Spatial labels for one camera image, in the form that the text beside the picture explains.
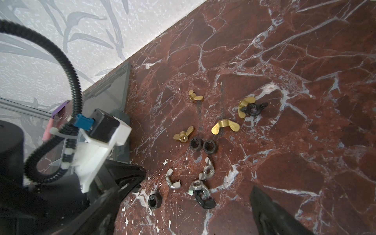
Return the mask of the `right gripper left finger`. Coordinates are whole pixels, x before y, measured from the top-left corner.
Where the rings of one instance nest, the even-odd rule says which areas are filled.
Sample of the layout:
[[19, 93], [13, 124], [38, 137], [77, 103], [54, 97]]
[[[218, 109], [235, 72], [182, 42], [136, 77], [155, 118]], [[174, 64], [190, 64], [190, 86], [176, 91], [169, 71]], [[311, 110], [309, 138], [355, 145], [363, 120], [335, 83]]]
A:
[[120, 207], [119, 188], [112, 187], [76, 219], [58, 231], [58, 235], [112, 235]]

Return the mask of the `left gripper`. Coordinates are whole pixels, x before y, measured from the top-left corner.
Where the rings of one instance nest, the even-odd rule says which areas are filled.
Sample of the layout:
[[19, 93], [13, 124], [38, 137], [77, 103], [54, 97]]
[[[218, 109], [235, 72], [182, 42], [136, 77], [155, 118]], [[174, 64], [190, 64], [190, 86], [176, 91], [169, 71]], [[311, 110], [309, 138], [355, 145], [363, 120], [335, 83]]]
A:
[[90, 184], [88, 203], [95, 203], [111, 188], [117, 189], [116, 201], [121, 203], [128, 194], [141, 187], [145, 178], [146, 170], [142, 166], [105, 160]]

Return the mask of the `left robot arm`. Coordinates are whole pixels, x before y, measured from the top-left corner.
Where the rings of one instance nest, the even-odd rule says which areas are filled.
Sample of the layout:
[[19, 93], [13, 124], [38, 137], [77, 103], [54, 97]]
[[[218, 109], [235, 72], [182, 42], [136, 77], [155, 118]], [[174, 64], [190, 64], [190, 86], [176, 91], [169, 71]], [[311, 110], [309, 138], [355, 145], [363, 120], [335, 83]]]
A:
[[126, 144], [131, 127], [101, 109], [82, 114], [77, 73], [64, 52], [40, 33], [1, 20], [1, 33], [49, 52], [64, 70], [72, 114], [24, 159], [24, 133], [1, 122], [1, 228], [15, 235], [111, 235], [122, 200], [146, 178], [137, 165], [108, 159]]

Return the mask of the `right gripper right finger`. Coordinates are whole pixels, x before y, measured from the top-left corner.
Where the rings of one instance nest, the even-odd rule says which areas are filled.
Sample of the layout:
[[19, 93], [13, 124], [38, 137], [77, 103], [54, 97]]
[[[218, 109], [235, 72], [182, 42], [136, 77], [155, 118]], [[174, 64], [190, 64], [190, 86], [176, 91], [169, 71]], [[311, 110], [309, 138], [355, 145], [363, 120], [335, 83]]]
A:
[[254, 186], [250, 195], [253, 218], [260, 235], [312, 235], [313, 232], [275, 200]]

